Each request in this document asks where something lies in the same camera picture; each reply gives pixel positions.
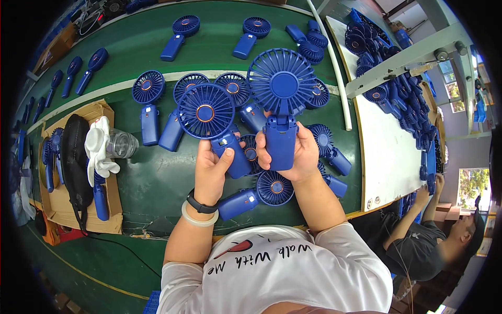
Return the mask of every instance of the white tube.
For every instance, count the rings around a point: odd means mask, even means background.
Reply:
[[[321,33],[328,39],[328,53],[331,57],[331,63],[333,64],[333,69],[335,70],[336,81],[338,82],[338,90],[340,91],[340,97],[342,98],[342,109],[343,109],[343,117],[345,118],[345,129],[347,131],[352,130],[352,120],[350,119],[350,111],[348,108],[347,101],[347,93],[345,93],[345,85],[343,85],[342,73],[340,72],[340,67],[338,67],[338,61],[336,60],[335,52],[333,50],[333,46],[331,45],[331,41],[329,40],[328,33],[326,33],[326,29],[324,28],[324,24],[322,24],[321,18],[317,14],[317,10],[315,6],[312,4],[311,0],[307,0],[307,3],[310,6],[310,10],[312,10],[312,14],[319,24],[319,28],[321,29]]]

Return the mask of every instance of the white t-shirt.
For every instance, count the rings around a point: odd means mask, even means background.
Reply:
[[[286,226],[257,226],[213,245],[204,268],[169,262],[162,267],[157,314],[259,314],[293,302],[343,312],[387,313],[391,274],[351,224],[314,239]]]

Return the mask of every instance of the tree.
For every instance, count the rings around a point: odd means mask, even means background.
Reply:
[[[460,169],[459,196],[463,208],[467,207],[467,201],[475,199],[478,194],[483,195],[483,191],[488,188],[490,175],[488,169]]]

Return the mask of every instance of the black wristband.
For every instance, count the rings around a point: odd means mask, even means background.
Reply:
[[[192,205],[193,208],[195,208],[197,210],[198,213],[201,213],[201,214],[212,214],[216,210],[218,210],[218,203],[216,203],[216,205],[214,205],[214,206],[208,206],[208,205],[201,204],[201,203],[197,202],[193,198],[194,191],[195,191],[195,188],[193,188],[190,191],[190,193],[188,193],[188,195],[187,195],[187,201],[188,201],[188,203],[190,205]]]

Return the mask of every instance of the black mesh bag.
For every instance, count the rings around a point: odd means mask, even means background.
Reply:
[[[72,115],[63,132],[61,143],[61,170],[63,180],[70,194],[75,217],[83,234],[87,235],[87,207],[92,203],[92,187],[87,180],[87,155],[85,154],[85,137],[89,131],[89,123],[79,115]]]

